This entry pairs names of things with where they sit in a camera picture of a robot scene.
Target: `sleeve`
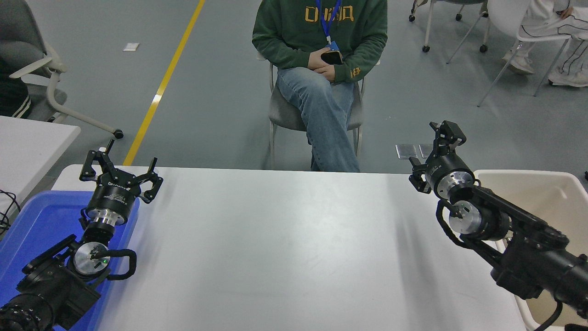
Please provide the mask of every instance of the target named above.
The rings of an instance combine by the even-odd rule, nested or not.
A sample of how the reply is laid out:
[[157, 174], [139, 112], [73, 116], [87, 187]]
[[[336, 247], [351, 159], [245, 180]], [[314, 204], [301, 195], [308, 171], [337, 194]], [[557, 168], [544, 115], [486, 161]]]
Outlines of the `sleeve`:
[[278, 68], [306, 67], [310, 53], [292, 49], [282, 39], [282, 19], [276, 0], [263, 0], [253, 27], [253, 46]]
[[379, 0], [371, 12], [362, 15], [367, 15], [362, 40], [342, 65], [335, 65], [335, 82], [356, 82], [363, 79], [382, 56], [388, 40], [387, 1]]

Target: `white chair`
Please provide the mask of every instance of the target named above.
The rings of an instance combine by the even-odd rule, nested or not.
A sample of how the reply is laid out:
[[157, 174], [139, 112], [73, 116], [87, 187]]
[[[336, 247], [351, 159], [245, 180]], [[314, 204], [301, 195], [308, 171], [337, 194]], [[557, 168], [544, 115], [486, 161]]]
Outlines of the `white chair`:
[[[431, 21], [433, 19], [433, 6], [434, 6], [435, 2], [437, 2], [437, 1], [445, 1], [445, 2], [449, 2], [450, 4], [462, 5], [462, 7], [459, 9], [459, 12], [457, 12], [457, 14], [455, 15], [455, 20], [461, 21], [463, 7], [465, 7], [466, 5], [481, 4], [487, 0], [430, 0], [429, 19], [427, 20], [427, 31], [425, 32], [425, 45], [422, 48], [422, 51], [425, 53], [429, 52], [429, 50], [431, 49], [431, 47], [429, 46], [429, 35], [430, 35], [430, 31], [431, 31]], [[408, 20], [410, 22], [413, 22], [416, 19], [415, 13], [416, 13], [417, 8], [422, 5], [425, 5], [427, 2], [429, 2], [429, 0], [414, 0], [413, 1], [412, 9], [410, 10], [410, 16], [408, 16]], [[482, 18], [482, 17], [487, 18], [488, 13], [486, 11], [480, 11], [480, 15], [478, 16], [478, 19], [476, 20], [476, 23], [474, 25], [476, 25], [478, 23], [478, 21], [480, 21], [480, 18]], [[489, 32], [490, 32], [490, 21], [488, 21], [488, 23], [487, 23], [486, 33], [484, 34], [484, 40], [482, 41], [482, 46], [480, 46], [480, 52], [482, 52], [482, 53], [484, 53], [488, 50], [488, 46], [486, 46], [486, 44], [488, 43], [488, 33]]]
[[539, 91], [539, 88], [543, 84], [543, 81], [545, 80], [547, 75], [553, 69], [553, 66], [555, 65], [555, 62], [557, 61], [557, 59], [559, 58], [559, 55], [562, 53], [563, 49], [567, 45], [567, 42], [571, 38], [570, 35], [550, 35], [550, 36], [546, 36], [546, 37], [524, 37], [524, 36], [521, 36], [519, 33], [521, 31], [521, 23], [523, 22], [524, 15], [527, 12], [527, 8], [529, 7], [530, 3], [531, 3], [531, 0], [489, 0], [488, 1], [488, 13], [490, 15], [490, 19], [492, 20], [492, 23], [494, 24], [494, 26], [496, 28], [498, 28], [498, 30], [502, 31], [504, 34], [511, 36], [513, 38], [516, 38], [519, 41], [519, 45], [515, 49], [512, 57], [510, 57], [510, 59], [504, 65], [502, 70], [500, 70], [500, 72], [498, 73], [498, 76], [496, 76], [496, 79], [494, 79], [494, 81], [492, 82], [492, 85], [490, 86], [490, 88], [488, 89], [486, 94], [484, 94], [484, 96], [482, 97], [482, 99], [478, 103], [478, 105], [477, 105], [478, 107], [481, 106], [482, 102], [484, 102], [484, 99], [486, 99], [486, 97], [490, 93], [490, 90], [494, 87], [496, 82], [498, 82], [498, 80], [500, 79], [500, 77], [502, 76], [502, 74], [504, 73], [506, 68], [508, 68], [512, 59], [515, 58], [517, 52], [519, 52], [519, 49], [522, 46], [523, 41], [525, 41], [525, 42], [539, 42], [539, 41], [564, 40], [563, 45], [560, 47], [559, 52], [557, 52], [557, 55], [553, 59], [551, 65], [549, 66], [549, 69], [545, 72], [543, 78], [541, 79], [541, 81], [537, 85], [537, 89], [535, 90], [535, 93], [533, 94], [533, 96], [536, 97], [537, 92]]
[[48, 111], [49, 116], [55, 114], [49, 121], [60, 123], [69, 115], [108, 131], [117, 139], [123, 137], [121, 130], [62, 105], [65, 102], [65, 94], [55, 87], [59, 82], [59, 76], [66, 71], [66, 66], [55, 50], [43, 42], [31, 9], [24, 0], [0, 0], [0, 57], [15, 70], [10, 78], [18, 79], [26, 74], [49, 78], [49, 85], [46, 88], [28, 84], [31, 100], [37, 103], [29, 116], [30, 119], [44, 117], [39, 112]]
[[[264, 61], [265, 58], [260, 53], [257, 59]], [[280, 126], [290, 130], [306, 131], [306, 126], [302, 121], [300, 110], [286, 101], [275, 85], [273, 78], [273, 64], [269, 63], [269, 89], [272, 96], [269, 101], [269, 151], [270, 163], [272, 170], [275, 169], [274, 142], [276, 137], [276, 127]], [[362, 145], [362, 124], [363, 124], [363, 94], [365, 93], [365, 78], [362, 80], [361, 87], [355, 83], [353, 89], [353, 104], [351, 105], [351, 118], [347, 130], [353, 130], [353, 147], [355, 155], [359, 156], [359, 150]]]

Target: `blue lanyard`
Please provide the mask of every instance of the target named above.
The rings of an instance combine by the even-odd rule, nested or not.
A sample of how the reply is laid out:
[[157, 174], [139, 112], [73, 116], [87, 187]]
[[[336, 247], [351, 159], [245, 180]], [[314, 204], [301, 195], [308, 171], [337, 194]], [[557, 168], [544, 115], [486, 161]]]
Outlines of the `blue lanyard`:
[[331, 43], [330, 41], [330, 26], [333, 24], [333, 20], [335, 19], [335, 16], [337, 16], [337, 12], [339, 11], [339, 7], [341, 6], [341, 0], [337, 0], [337, 3], [335, 4], [335, 7], [333, 8], [333, 13], [331, 14], [331, 19], [329, 20], [329, 25], [327, 25], [327, 22], [325, 21], [325, 16], [322, 13], [322, 8], [320, 5], [320, 0], [316, 0], [316, 7], [319, 11], [319, 16], [320, 16], [320, 23], [323, 25], [323, 31], [325, 32], [325, 36], [327, 37], [327, 41], [329, 42], [329, 45]]

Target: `white desk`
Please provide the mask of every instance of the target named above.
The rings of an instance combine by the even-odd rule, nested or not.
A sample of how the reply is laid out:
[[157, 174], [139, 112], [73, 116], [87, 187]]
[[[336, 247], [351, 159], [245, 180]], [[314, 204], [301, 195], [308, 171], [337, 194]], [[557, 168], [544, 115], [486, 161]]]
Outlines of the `white desk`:
[[[80, 169], [54, 190], [93, 191]], [[514, 296], [443, 234], [436, 198], [407, 175], [158, 173], [129, 244], [137, 272], [114, 282], [98, 330], [525, 330]]]
[[[0, 189], [21, 203], [79, 133], [71, 125], [0, 116]], [[0, 194], [0, 211], [10, 202]]]

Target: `gray floor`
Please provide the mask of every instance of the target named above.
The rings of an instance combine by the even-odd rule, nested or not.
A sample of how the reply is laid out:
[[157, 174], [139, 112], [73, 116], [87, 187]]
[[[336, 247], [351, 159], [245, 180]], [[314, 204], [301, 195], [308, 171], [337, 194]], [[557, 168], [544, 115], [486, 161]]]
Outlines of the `gray floor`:
[[[59, 88], [67, 106], [125, 132], [111, 159], [122, 164], [162, 81], [197, 1], [29, 0], [41, 32], [69, 71]], [[477, 18], [467, 6], [435, 6], [431, 50], [423, 45], [428, 5], [408, 21], [412, 2], [389, 1], [389, 40], [382, 64], [367, 76], [360, 166], [368, 173], [408, 173], [395, 144], [430, 144], [429, 121], [451, 120], [467, 135], [458, 155], [476, 169], [529, 169], [572, 173], [583, 179], [588, 90], [545, 85], [540, 74], [505, 73], [481, 108], [476, 104], [499, 72], [512, 40], [490, 32], [488, 52], [478, 51], [479, 24], [450, 65], [445, 62]], [[268, 68], [250, 43], [259, 0], [209, 0], [202, 9], [161, 99], [133, 165], [206, 168], [269, 168]], [[140, 42], [136, 52], [122, 52]], [[535, 47], [533, 66], [543, 73], [559, 44]], [[49, 172], [58, 176], [82, 163], [91, 148], [111, 135], [69, 118], [82, 133]], [[304, 133], [285, 129], [276, 136], [276, 166], [307, 170], [310, 147]]]

